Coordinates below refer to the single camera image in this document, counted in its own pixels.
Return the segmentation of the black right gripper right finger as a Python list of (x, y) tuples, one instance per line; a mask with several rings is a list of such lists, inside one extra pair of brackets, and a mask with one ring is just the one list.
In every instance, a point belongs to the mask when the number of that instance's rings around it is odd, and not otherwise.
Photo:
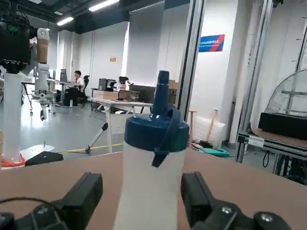
[(184, 173), (181, 197), (192, 230), (290, 230), (279, 215), (258, 211), (253, 217), (230, 202), (216, 199), (200, 172)]

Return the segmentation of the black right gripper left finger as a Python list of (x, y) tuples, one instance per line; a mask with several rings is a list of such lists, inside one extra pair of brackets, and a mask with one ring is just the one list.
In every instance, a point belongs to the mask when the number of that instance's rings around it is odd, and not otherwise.
[(103, 196), (100, 173), (84, 173), (60, 200), (48, 202), (34, 197), (12, 197), (0, 201), (33, 201), (40, 205), (16, 219), (13, 213), (1, 212), (2, 230), (84, 230)]

